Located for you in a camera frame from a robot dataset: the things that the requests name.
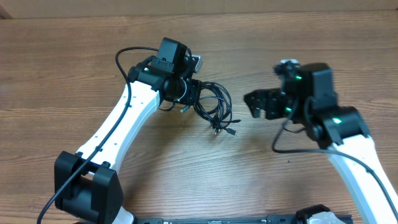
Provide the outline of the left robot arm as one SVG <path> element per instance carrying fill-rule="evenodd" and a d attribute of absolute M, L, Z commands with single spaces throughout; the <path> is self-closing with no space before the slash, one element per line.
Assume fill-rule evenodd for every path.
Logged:
<path fill-rule="evenodd" d="M 156 55 L 122 71 L 126 86 L 99 130 L 76 153 L 60 153 L 54 164 L 57 209 L 90 223 L 135 223 L 123 208 L 119 170 L 149 117 L 163 101 L 194 104 L 199 81 L 192 75 L 203 63 L 181 42 L 163 38 Z"/>

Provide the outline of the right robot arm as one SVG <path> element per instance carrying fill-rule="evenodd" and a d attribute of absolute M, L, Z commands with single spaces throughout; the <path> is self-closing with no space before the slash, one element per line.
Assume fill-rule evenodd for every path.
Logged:
<path fill-rule="evenodd" d="M 285 118 L 303 125 L 307 136 L 339 173 L 363 222 L 397 223 L 397 194 L 376 152 L 370 130 L 353 106 L 339 106 L 333 70 L 327 63 L 301 65 L 281 60 L 274 67 L 280 88 L 244 96 L 253 117 Z"/>

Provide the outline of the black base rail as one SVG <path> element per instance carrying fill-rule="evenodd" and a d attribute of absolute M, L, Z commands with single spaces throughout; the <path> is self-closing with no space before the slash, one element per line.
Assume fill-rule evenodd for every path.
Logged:
<path fill-rule="evenodd" d="M 268 215 L 255 218 L 137 218 L 137 224 L 291 224 L 295 215 Z"/>

